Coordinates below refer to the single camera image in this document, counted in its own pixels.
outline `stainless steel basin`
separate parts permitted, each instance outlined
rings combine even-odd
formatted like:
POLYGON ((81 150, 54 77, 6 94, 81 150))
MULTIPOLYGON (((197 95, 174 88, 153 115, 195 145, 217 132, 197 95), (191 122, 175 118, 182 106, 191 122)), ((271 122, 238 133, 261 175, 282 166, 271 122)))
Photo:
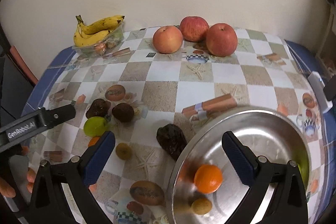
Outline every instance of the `stainless steel basin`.
MULTIPOLYGON (((235 108, 205 125, 188 143, 176 162, 169 180, 167 211, 171 224, 225 223, 248 190, 243 185, 221 146, 224 132, 231 130, 243 145, 256 156, 286 164, 295 160, 301 171, 305 189, 310 175, 310 154, 300 130, 291 120, 270 109, 235 108), (206 195, 212 210, 199 216, 191 211, 191 204, 205 195, 193 184, 196 170, 202 164, 221 168, 224 182, 213 194, 206 195)), ((252 223, 259 222, 269 204, 275 185, 270 185, 252 223)))

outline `white device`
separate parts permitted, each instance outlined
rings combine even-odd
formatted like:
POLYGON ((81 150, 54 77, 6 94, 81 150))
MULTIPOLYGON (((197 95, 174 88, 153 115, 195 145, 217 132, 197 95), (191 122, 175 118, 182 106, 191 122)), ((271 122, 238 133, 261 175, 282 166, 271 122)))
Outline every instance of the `white device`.
POLYGON ((332 101, 328 101, 323 88, 324 88, 324 83, 322 81, 322 78, 320 76, 320 74, 317 71, 313 71, 309 76, 308 76, 308 82, 310 83, 315 95, 316 95, 316 99, 317 102, 320 106, 320 109, 323 113, 328 112, 332 106, 333 106, 333 102, 332 101))

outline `apple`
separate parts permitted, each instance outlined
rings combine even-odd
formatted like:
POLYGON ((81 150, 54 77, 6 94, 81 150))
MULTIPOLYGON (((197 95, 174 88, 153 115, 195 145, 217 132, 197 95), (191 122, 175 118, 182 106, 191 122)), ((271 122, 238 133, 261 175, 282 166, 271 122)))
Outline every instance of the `apple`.
POLYGON ((199 42, 205 39, 209 24, 201 17, 185 17, 180 23, 180 31, 185 40, 199 42))
POLYGON ((164 54, 174 53, 181 48, 182 33, 175 26, 165 26, 158 29, 153 36, 153 46, 164 54))
POLYGON ((220 57, 233 54, 238 46, 235 30, 226 23, 217 23, 211 26, 205 42, 209 52, 220 57))

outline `clear plastic container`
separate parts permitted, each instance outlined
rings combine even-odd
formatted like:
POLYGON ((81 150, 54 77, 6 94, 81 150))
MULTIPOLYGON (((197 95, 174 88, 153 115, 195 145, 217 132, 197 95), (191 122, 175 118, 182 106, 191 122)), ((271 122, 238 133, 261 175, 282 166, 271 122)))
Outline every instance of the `clear plastic container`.
POLYGON ((119 43, 123 39, 123 23, 121 22, 113 32, 109 33, 100 42, 84 47, 77 47, 73 45, 72 49, 74 49, 79 55, 83 56, 84 58, 100 57, 110 54, 113 48, 119 45, 119 43))

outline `screw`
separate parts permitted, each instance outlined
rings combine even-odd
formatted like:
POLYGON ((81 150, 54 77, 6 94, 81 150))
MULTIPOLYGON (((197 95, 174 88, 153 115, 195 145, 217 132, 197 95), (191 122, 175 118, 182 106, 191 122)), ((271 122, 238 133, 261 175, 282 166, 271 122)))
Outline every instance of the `screw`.
POLYGON ((79 156, 73 156, 73 157, 71 158, 71 162, 73 162, 73 163, 79 162, 79 159, 80 159, 79 156))
POLYGON ((47 160, 41 160, 41 161, 40 161, 40 166, 41 166, 41 167, 45 167, 47 164, 48 164, 48 161, 47 161, 47 160))
POLYGON ((295 162, 294 160, 290 160, 290 161, 289 161, 289 164, 290 164, 291 166, 293 166, 293 167, 296 167, 296 166, 297 166, 297 164, 296 164, 296 162, 295 162))
POLYGON ((259 157, 258 157, 258 160, 259 160, 260 162, 262 162, 262 163, 267 162, 267 159, 266 159, 266 157, 264 157, 264 156, 259 156, 259 157))

